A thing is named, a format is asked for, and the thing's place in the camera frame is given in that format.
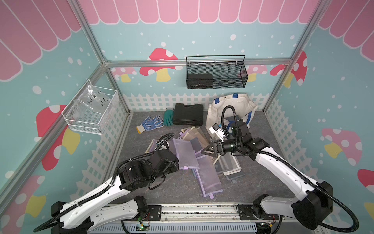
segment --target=light blue wall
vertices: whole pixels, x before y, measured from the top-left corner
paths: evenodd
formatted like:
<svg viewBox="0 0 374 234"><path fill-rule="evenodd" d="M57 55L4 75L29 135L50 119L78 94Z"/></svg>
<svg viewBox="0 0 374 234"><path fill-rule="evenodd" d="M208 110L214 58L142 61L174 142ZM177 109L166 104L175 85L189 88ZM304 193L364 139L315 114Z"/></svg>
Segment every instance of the light blue wall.
<svg viewBox="0 0 374 234"><path fill-rule="evenodd" d="M304 51L308 65L305 81L299 86L293 79L290 88L282 87L268 111L270 123L281 147L287 151L286 158L293 161L298 155L288 150L291 145L299 144L300 148L306 149L305 156L311 159L311 163L303 162L301 158L293 165L303 168L307 174L313 174L313 168L317 169L318 179L331 184L334 196L357 215L360 221L357 233L372 233L374 222L364 203L374 203L373 191L360 183L358 171L374 170L374 64L363 58L359 49L350 49L342 39L336 39L320 28L314 32ZM296 134L296 142L290 142L290 145L284 142L293 136L282 135L278 128L283 125L274 124L277 115L274 113L282 117L282 112L283 121L288 121L285 126L291 125L290 132ZM360 151L351 155L341 152L337 158L329 156L325 145L331 141L322 134L324 128L351 131L359 136L362 157L356 160L356 165L351 165L347 158L355 158ZM355 143L351 142L350 147L355 148ZM348 214L343 210L337 214L338 210L335 209L335 215L326 223L334 226L344 225L344 222L352 224Z"/></svg>
<svg viewBox="0 0 374 234"><path fill-rule="evenodd" d="M178 59L196 54L243 54L247 58L290 57L305 24L203 24L198 21L194 24L139 22L108 25L100 22L91 27L106 58L121 61L146 60L155 48L165 48Z"/></svg>
<svg viewBox="0 0 374 234"><path fill-rule="evenodd" d="M0 187L8 180L4 174L15 171L37 144L34 140L38 137L35 123L37 114L52 105L66 105L97 65L90 44L83 31L80 31L72 33L67 41L60 41L53 51L45 52L35 64L24 65L23 72L15 79L0 83L0 92L6 100L1 105L0 115L3 123L0 135L0 171L3 172ZM41 89L40 94L33 91L34 86Z"/></svg>

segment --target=painted wall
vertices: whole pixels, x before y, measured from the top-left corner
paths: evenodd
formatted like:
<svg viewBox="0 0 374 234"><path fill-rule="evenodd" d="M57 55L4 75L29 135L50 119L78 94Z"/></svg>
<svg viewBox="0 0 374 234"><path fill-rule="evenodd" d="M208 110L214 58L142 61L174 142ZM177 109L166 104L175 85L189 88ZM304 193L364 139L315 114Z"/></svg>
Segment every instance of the painted wall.
<svg viewBox="0 0 374 234"><path fill-rule="evenodd" d="M98 61L66 0L5 0L0 21L1 188Z"/></svg>
<svg viewBox="0 0 374 234"><path fill-rule="evenodd" d="M357 215L358 233L374 232L373 12L374 1L334 0L304 49L307 60L295 65L267 113L286 159L333 186ZM336 204L325 222L352 224Z"/></svg>
<svg viewBox="0 0 374 234"><path fill-rule="evenodd" d="M176 103L203 104L208 109L215 98L235 92L248 93L261 110L282 73L269 73L276 66L246 66L246 87L230 89L186 89L186 67L164 67L149 75L145 71L152 68L117 67L112 73L130 110L164 110Z"/></svg>
<svg viewBox="0 0 374 234"><path fill-rule="evenodd" d="M290 57L318 0L80 0L108 60Z"/></svg>

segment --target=aluminum frame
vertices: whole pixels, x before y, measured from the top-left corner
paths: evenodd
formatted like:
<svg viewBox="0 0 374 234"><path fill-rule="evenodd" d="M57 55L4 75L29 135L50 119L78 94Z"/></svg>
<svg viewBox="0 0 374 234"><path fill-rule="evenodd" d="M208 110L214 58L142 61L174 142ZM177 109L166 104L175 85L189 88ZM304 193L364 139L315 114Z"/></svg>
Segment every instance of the aluminum frame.
<svg viewBox="0 0 374 234"><path fill-rule="evenodd" d="M314 9L313 15L310 18L309 23L304 28L303 33L301 34L301 37L299 41L297 42L297 46L295 47L292 56L291 56L291 63L285 67L283 73L281 74L277 84L275 85L272 94L270 95L269 99L267 100L267 103L264 107L264 112L266 112L275 97L278 95L283 83L285 82L288 74L293 69L294 65L296 64L298 58L300 57L304 47L306 46L306 43L309 41L310 37L312 36L313 32L317 29L318 23L322 19L322 16L324 15L325 11L329 7L332 0L319 0L316 8Z"/></svg>

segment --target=red mushroom cap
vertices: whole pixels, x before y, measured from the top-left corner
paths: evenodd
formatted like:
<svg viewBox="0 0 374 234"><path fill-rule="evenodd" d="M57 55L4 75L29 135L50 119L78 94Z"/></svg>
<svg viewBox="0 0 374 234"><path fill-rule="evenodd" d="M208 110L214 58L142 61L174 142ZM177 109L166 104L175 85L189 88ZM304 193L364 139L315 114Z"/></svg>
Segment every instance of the red mushroom cap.
<svg viewBox="0 0 374 234"><path fill-rule="evenodd" d="M357 177L363 186L374 193L374 171L365 169L358 170Z"/></svg>
<svg viewBox="0 0 374 234"><path fill-rule="evenodd" d="M303 51L299 59L295 63L293 69L291 70L291 73L294 74L298 85L302 85L304 83L307 68L307 56L306 53Z"/></svg>
<svg viewBox="0 0 374 234"><path fill-rule="evenodd" d="M156 48L151 53L151 55L148 57L147 60L178 60L178 58L170 51L164 49L164 48ZM181 70L182 67L142 67L140 68L140 74L143 76L148 76L160 69L164 68L170 68L170 69L176 69Z"/></svg>
<svg viewBox="0 0 374 234"><path fill-rule="evenodd" d="M328 154L336 158L340 152L344 152L349 164L355 166L361 159L362 143L357 133L352 131L324 128L321 140L329 140L332 143L325 145Z"/></svg>

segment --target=white polka dot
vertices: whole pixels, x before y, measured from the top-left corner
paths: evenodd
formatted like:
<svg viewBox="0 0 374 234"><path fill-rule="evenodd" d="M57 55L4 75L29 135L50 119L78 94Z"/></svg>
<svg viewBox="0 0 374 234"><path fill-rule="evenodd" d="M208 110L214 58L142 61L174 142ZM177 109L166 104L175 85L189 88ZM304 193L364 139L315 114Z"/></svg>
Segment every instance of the white polka dot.
<svg viewBox="0 0 374 234"><path fill-rule="evenodd" d="M340 129L332 129L332 132L335 133L335 134L339 134L341 133L341 130Z"/></svg>
<svg viewBox="0 0 374 234"><path fill-rule="evenodd" d="M362 150L362 143L361 142L357 142L356 143L356 149L358 149L358 150Z"/></svg>
<svg viewBox="0 0 374 234"><path fill-rule="evenodd" d="M45 179L46 179L45 176L39 176L39 178L36 180L36 183L38 185L41 185L44 182Z"/></svg>
<svg viewBox="0 0 374 234"><path fill-rule="evenodd" d="M21 193L21 194L19 194L19 195L16 197L16 199L14 200L14 202L15 202L16 204L21 204L21 203L23 203L24 201L26 201L26 198L27 198L26 194Z"/></svg>
<svg viewBox="0 0 374 234"><path fill-rule="evenodd" d="M356 165L356 160L354 160L353 158L349 158L349 159L348 159L348 162L349 162L349 164L351 164L352 166L355 166L355 165Z"/></svg>
<svg viewBox="0 0 374 234"><path fill-rule="evenodd" d="M9 223L9 220L10 220L10 216L9 215L3 215L1 217L1 219L0 219L1 228L4 228Z"/></svg>
<svg viewBox="0 0 374 234"><path fill-rule="evenodd" d="M166 56L172 57L174 54L168 50L165 51Z"/></svg>
<svg viewBox="0 0 374 234"><path fill-rule="evenodd" d="M16 226L17 226L18 228L21 228L21 227L22 227L24 219L25 219L25 214L21 215L21 216L17 219L17 221L16 221Z"/></svg>
<svg viewBox="0 0 374 234"><path fill-rule="evenodd" d="M341 141L341 146L347 148L347 147L349 146L349 141L347 141L347 140L342 140L342 141Z"/></svg>
<svg viewBox="0 0 374 234"><path fill-rule="evenodd" d="M7 171L5 173L5 178L9 179L13 175L14 171Z"/></svg>
<svg viewBox="0 0 374 234"><path fill-rule="evenodd" d="M35 85L35 86L33 86L33 92L36 93L36 94L41 94L42 89L39 86Z"/></svg>
<svg viewBox="0 0 374 234"><path fill-rule="evenodd" d="M299 64L296 63L296 64L294 65L294 71L297 71L298 69L299 69Z"/></svg>
<svg viewBox="0 0 374 234"><path fill-rule="evenodd" d="M57 146L54 150L53 150L53 156L57 159L60 158L60 155L61 155L61 145Z"/></svg>
<svg viewBox="0 0 374 234"><path fill-rule="evenodd" d="M329 141L332 141L332 137L330 135L325 136L325 138Z"/></svg>

